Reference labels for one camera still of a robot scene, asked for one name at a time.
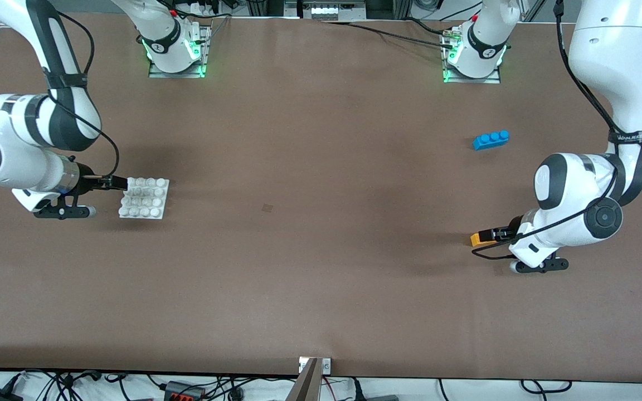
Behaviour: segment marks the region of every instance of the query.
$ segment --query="brown table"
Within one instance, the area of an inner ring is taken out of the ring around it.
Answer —
[[[148,79],[125,16],[81,20],[118,173],[170,178],[167,210],[120,220],[120,193],[91,193],[96,218],[41,221],[0,188],[0,367],[291,374],[323,355],[336,375],[642,381],[642,194],[615,238],[561,251],[568,271],[469,252],[536,206],[548,154],[606,147],[552,25],[518,26],[502,84],[472,85],[443,84],[435,48],[282,19],[230,21],[206,79]],[[2,30],[0,93],[44,90]],[[499,129],[509,144],[472,150]]]

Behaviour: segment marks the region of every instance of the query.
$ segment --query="black cable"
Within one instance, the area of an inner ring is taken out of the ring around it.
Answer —
[[[524,382],[530,381],[532,382],[535,386],[537,386],[538,390],[530,390],[527,388],[527,385],[525,385]],[[522,386],[522,390],[526,391],[529,394],[534,394],[534,395],[541,395],[544,400],[546,400],[546,394],[560,394],[560,393],[565,393],[569,390],[571,390],[571,386],[573,386],[573,381],[568,380],[566,382],[566,387],[564,388],[558,388],[556,390],[545,390],[543,386],[536,380],[526,380],[522,379],[519,381],[519,385]]]
[[[615,132],[619,134],[626,134],[623,132],[619,127],[617,127],[616,123],[614,120],[611,118],[609,115],[609,112],[604,109],[603,105],[601,105],[601,102],[594,96],[593,93],[591,93],[591,89],[586,86],[583,82],[579,81],[578,78],[576,78],[575,75],[573,75],[573,71],[571,71],[571,66],[568,65],[568,54],[566,53],[566,46],[563,43],[563,30],[561,29],[561,16],[563,16],[563,0],[556,0],[556,5],[553,8],[553,12],[555,13],[556,16],[556,39],[558,41],[558,51],[561,54],[561,61],[563,62],[563,66],[566,68],[566,72],[568,72],[568,75],[571,77],[571,81],[573,81],[574,84],[578,87],[579,91],[588,99],[588,102],[590,102],[591,106],[596,109],[596,111],[599,112],[601,117],[604,119],[606,124],[609,126],[609,129],[615,130]]]
[[[21,376],[21,373],[16,373],[12,378],[9,379],[7,384],[5,384],[4,387],[2,387],[2,394],[4,394],[5,397],[8,397],[13,393],[13,386],[16,385],[16,380]]]
[[[79,28],[81,28],[84,32],[86,32],[86,35],[89,38],[89,42],[91,43],[91,52],[89,53],[89,60],[86,63],[86,68],[84,68],[84,74],[88,74],[89,73],[89,69],[91,69],[91,64],[94,63],[94,56],[96,55],[96,41],[94,41],[94,37],[91,35],[91,31],[89,31],[86,28],[86,26],[84,26],[82,23],[74,20],[70,16],[65,15],[61,11],[58,11],[58,13],[63,18],[66,18],[69,21],[73,22],[75,25],[78,25]]]
[[[464,11],[472,10],[472,8],[475,8],[475,7],[481,6],[481,5],[482,5],[482,2],[479,2],[479,3],[477,3],[477,4],[473,5],[473,6],[470,6],[470,7],[467,7],[467,8],[463,8],[462,10],[457,11],[456,13],[451,13],[451,15],[448,15],[448,16],[446,16],[444,18],[440,18],[438,21],[444,21],[444,20],[446,20],[446,19],[448,19],[450,17],[456,16],[459,13],[464,13]]]
[[[532,382],[537,386],[537,388],[539,389],[538,391],[530,391],[528,388],[526,388],[524,386],[524,380],[520,381],[519,383],[522,385],[522,388],[524,389],[524,391],[526,391],[527,393],[541,395],[542,401],[546,401],[546,391],[544,391],[544,388],[542,387],[542,385],[540,385],[540,383],[536,380],[532,380]]]
[[[61,13],[61,12],[59,12],[59,15],[63,16],[63,18],[68,19],[69,21],[73,22],[75,25],[78,25],[82,30],[84,30],[84,32],[86,32],[86,35],[89,37],[89,41],[91,42],[91,53],[89,54],[89,61],[86,64],[86,68],[84,68],[84,73],[87,74],[87,72],[89,71],[89,68],[91,68],[91,64],[92,64],[92,62],[94,60],[94,56],[95,56],[95,53],[96,53],[96,42],[94,41],[94,38],[91,35],[91,31],[87,30],[86,26],[82,25],[82,23],[74,20],[70,16],[67,16],[67,15],[65,15],[64,13]],[[51,89],[48,90],[48,98],[51,99],[51,101],[53,101],[53,103],[56,104],[56,106],[61,107],[67,114],[69,114],[69,116],[72,116],[72,117],[74,117],[74,119],[77,119],[80,122],[82,122],[82,123],[86,124],[87,126],[91,127],[91,129],[93,129],[95,132],[97,132],[100,136],[104,137],[105,140],[107,140],[110,143],[110,145],[113,147],[113,150],[115,151],[115,164],[114,164],[112,170],[110,170],[110,173],[108,173],[107,175],[114,175],[115,171],[118,170],[118,164],[120,163],[120,151],[118,150],[118,146],[115,144],[114,140],[111,139],[105,132],[103,132],[98,127],[96,127],[96,125],[91,124],[88,120],[86,120],[83,117],[79,116],[78,114],[76,114],[76,112],[74,112],[73,110],[69,109],[68,107],[64,106],[61,102],[56,100],[54,98],[53,94],[51,93]]]
[[[426,31],[428,31],[430,33],[434,33],[436,35],[441,35],[442,34],[442,30],[433,30],[433,28],[430,28],[430,26],[425,25],[418,18],[413,18],[412,16],[407,16],[407,17],[403,18],[403,20],[404,21],[413,21],[413,22],[417,23],[418,25],[420,25],[420,28],[423,28],[423,30],[426,30]]]
[[[247,383],[249,383],[249,382],[253,382],[254,380],[257,380],[257,379],[253,378],[253,379],[247,379],[247,380],[244,380],[244,381],[242,381],[241,383],[239,383],[238,385],[234,385],[234,386],[232,386],[232,388],[230,388],[229,390],[222,391],[222,393],[221,393],[221,394],[216,394],[214,397],[209,398],[209,401],[212,401],[213,399],[216,399],[216,398],[222,397],[222,396],[224,396],[225,394],[229,393],[230,391],[232,391],[232,390],[234,390],[234,389],[236,389],[236,388],[240,388],[241,386],[243,386],[243,385],[245,385],[245,384],[247,384]]]
[[[48,90],[48,98],[51,99],[51,101],[53,101],[54,104],[56,104],[56,106],[61,107],[65,112],[67,112],[67,114],[69,114],[69,116],[72,116],[75,119],[79,120],[80,122],[88,125],[95,132],[97,132],[100,136],[104,137],[105,140],[107,140],[110,143],[110,145],[113,147],[113,150],[115,152],[115,164],[113,165],[112,170],[110,170],[110,173],[106,174],[106,176],[107,175],[114,175],[115,171],[118,170],[118,164],[120,163],[120,151],[118,150],[118,145],[115,145],[115,142],[105,132],[103,132],[98,127],[96,127],[96,125],[91,124],[86,119],[84,119],[83,117],[81,117],[78,114],[76,114],[73,110],[71,110],[68,107],[64,106],[60,101],[54,99],[54,95],[51,93],[51,89]]]
[[[148,380],[150,380],[151,382],[153,382],[153,385],[156,385],[156,386],[158,386],[158,387],[162,385],[161,383],[157,383],[155,380],[153,380],[153,377],[152,377],[152,376],[150,376],[150,375],[145,375],[145,376],[148,376]]]
[[[36,398],[35,401],[38,401],[38,398],[41,396],[41,394],[43,394],[43,400],[42,401],[46,401],[46,399],[48,398],[48,394],[51,391],[51,388],[54,387],[55,381],[56,381],[56,378],[51,378],[51,380],[48,381],[48,384],[43,386],[43,388],[41,389],[41,393],[38,394],[38,397]]]
[[[386,32],[386,31],[377,30],[376,28],[370,28],[369,26],[354,25],[353,23],[349,23],[348,26],[353,26],[354,28],[361,28],[362,30],[371,31],[371,32],[375,32],[375,33],[380,33],[381,35],[392,36],[394,38],[403,39],[404,41],[422,43],[422,44],[435,46],[435,47],[441,47],[441,48],[453,48],[449,44],[435,43],[435,42],[431,42],[431,41],[424,41],[424,40],[418,39],[418,38],[410,38],[408,36],[398,35],[397,33],[390,33],[390,32]]]
[[[64,401],[69,401],[68,398],[66,398],[66,393],[64,393],[64,390],[66,390],[66,387],[62,386],[63,383],[61,381],[56,382],[56,387],[59,389],[59,396],[56,397],[56,401],[59,401],[59,399],[63,398]]]
[[[158,3],[160,3],[160,4],[164,5],[165,7],[167,7],[168,10],[175,11],[175,13],[177,13],[177,15],[179,15],[182,18],[187,18],[188,16],[194,16],[194,18],[207,19],[207,18],[217,18],[219,16],[232,16],[230,13],[222,13],[222,14],[210,15],[210,16],[198,15],[198,14],[195,14],[195,13],[188,13],[187,11],[178,10],[178,8],[176,7],[175,4],[166,3],[166,2],[164,2],[164,0],[157,0],[157,1],[158,1]],[[250,3],[263,3],[265,1],[266,0],[254,0],[253,2],[250,2]]]
[[[440,383],[440,391],[442,393],[442,397],[445,399],[445,401],[450,401],[448,395],[445,394],[445,386],[442,384],[442,379],[437,379],[437,382]]]
[[[125,398],[125,401],[130,401],[130,398],[128,398],[128,394],[125,392],[125,388],[123,388],[123,379],[118,380],[118,385],[120,386],[120,392],[123,394],[123,398]]]
[[[353,380],[353,385],[356,388],[356,398],[355,401],[366,401],[365,395],[363,395],[363,388],[361,388],[361,383],[357,378],[351,378]]]

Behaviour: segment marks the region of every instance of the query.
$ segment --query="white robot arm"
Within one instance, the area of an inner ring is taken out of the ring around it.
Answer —
[[[518,272],[543,271],[561,247],[610,238],[621,228],[621,206],[642,190],[642,0],[583,0],[568,65],[611,104],[609,146],[600,154],[550,155],[534,175],[539,208],[492,230],[499,238],[484,232],[510,242]]]
[[[175,73],[200,58],[199,24],[173,17],[155,0],[114,0],[133,20],[156,66]],[[127,189],[127,181],[96,175],[74,158],[47,148],[86,150],[99,136],[100,117],[87,94],[59,13],[47,0],[2,0],[0,22],[33,47],[48,87],[38,95],[0,95],[0,186],[39,218],[87,218],[95,209],[79,206],[90,190]],[[66,205],[66,197],[73,197]]]
[[[153,64],[166,73],[184,71],[201,58],[200,24],[172,16],[156,0],[112,0],[133,21]]]
[[[502,59],[520,15],[518,0],[484,0],[476,21],[459,27],[461,46],[448,64],[470,78],[489,76]]]

